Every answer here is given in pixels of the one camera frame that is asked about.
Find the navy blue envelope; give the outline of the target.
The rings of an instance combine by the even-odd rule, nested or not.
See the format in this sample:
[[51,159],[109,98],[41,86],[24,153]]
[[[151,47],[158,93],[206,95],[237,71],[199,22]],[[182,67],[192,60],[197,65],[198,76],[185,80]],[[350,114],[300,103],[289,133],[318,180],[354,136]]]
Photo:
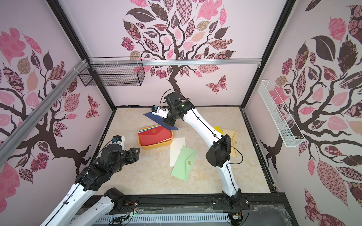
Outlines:
[[178,130],[177,127],[170,127],[168,125],[166,125],[164,122],[163,122],[163,118],[158,116],[158,115],[154,115],[152,114],[152,112],[148,112],[146,114],[144,114],[144,116],[146,116],[147,118],[151,119],[152,121],[154,121],[155,123],[157,123],[158,125],[166,128],[167,130],[169,131],[174,131],[174,130]]

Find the red envelope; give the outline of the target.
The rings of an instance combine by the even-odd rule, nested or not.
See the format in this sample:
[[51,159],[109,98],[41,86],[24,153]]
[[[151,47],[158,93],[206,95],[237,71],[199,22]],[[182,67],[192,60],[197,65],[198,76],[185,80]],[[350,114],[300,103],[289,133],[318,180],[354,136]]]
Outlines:
[[138,131],[141,146],[150,146],[169,141],[173,138],[171,131],[162,126],[152,126]]

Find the yellow plastic storage box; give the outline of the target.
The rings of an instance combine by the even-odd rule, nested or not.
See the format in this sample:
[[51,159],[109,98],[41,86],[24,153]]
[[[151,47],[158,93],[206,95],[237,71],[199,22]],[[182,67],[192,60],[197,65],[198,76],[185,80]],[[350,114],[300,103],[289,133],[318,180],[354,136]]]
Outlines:
[[173,140],[173,132],[163,126],[151,126],[138,131],[138,143],[146,149],[167,146]]

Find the white envelope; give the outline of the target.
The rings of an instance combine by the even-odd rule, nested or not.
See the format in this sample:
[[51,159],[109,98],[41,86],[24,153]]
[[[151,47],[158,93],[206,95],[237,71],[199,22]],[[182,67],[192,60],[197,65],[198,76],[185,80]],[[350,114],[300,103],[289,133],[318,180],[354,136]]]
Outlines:
[[186,139],[184,137],[175,137],[170,144],[170,167],[173,167],[181,152],[183,146],[186,145]]

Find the light green envelope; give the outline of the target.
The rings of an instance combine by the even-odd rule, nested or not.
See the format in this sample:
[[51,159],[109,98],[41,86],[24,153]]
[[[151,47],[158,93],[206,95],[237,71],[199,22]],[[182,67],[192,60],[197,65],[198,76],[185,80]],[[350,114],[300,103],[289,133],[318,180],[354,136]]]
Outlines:
[[197,153],[197,150],[183,146],[171,175],[183,181],[188,181]]

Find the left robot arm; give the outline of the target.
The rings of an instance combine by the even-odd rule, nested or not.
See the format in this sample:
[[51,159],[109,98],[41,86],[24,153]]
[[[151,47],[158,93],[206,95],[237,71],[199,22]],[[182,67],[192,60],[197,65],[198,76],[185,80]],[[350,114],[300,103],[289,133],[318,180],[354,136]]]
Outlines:
[[122,210],[126,206],[124,194],[116,188],[111,188],[92,207],[73,220],[81,207],[105,182],[125,165],[137,162],[139,155],[139,148],[124,150],[120,144],[106,146],[100,158],[78,175],[63,200],[41,225],[91,226],[112,210]]

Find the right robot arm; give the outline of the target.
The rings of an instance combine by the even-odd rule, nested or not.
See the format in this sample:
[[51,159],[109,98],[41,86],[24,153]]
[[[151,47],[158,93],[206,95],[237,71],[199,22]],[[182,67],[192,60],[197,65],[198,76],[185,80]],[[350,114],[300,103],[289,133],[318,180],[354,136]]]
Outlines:
[[167,107],[153,107],[152,111],[170,127],[178,119],[183,120],[203,138],[209,148],[206,160],[217,169],[222,182],[222,193],[228,205],[233,207],[242,199],[241,189],[232,172],[231,150],[236,148],[232,146],[230,136],[219,133],[201,116],[190,100],[181,100],[179,95],[178,91],[164,93],[161,100],[165,101]]

